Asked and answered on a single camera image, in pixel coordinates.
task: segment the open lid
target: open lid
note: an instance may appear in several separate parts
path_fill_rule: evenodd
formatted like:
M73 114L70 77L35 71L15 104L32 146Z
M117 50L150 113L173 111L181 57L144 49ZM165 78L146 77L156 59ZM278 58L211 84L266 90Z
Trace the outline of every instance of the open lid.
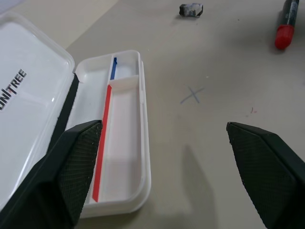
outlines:
M74 60L23 17L0 16L0 210L48 145Z

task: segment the beige tabletop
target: beige tabletop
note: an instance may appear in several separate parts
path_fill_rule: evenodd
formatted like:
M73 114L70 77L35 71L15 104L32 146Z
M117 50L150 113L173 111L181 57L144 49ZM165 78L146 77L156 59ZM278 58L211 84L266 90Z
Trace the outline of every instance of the beige tabletop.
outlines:
M81 60L123 50L144 61L152 190L138 212L81 219L78 229L262 229L225 130L280 135L305 160L305 3L293 43L274 48L283 0L121 0L67 51ZM190 97L191 90L198 91Z

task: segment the red mark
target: red mark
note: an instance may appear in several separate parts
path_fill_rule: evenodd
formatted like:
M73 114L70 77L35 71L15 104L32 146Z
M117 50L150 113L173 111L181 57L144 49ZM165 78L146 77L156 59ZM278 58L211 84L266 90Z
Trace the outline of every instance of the red mark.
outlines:
M111 89L112 89L111 86L108 85L107 94L106 94L106 102L105 102L105 110L104 110L104 116L103 116L103 129L102 129L102 135L100 138L99 151L97 154L97 161L96 161L95 177L94 177L94 184L93 184L93 195L92 195L92 198L96 202L99 201L100 182L101 182L101 174L102 174L102 162L103 162L104 147L105 147L105 137L106 137Z

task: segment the blue strip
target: blue strip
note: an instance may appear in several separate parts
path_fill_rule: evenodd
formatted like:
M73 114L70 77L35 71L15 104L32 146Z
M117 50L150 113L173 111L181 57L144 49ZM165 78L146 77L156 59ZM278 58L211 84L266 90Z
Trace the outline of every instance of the blue strip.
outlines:
M114 60L113 60L113 66L112 66L112 71L111 71L110 80L114 80L115 67L116 67L116 65L117 65L117 62L116 62L116 57L115 57Z

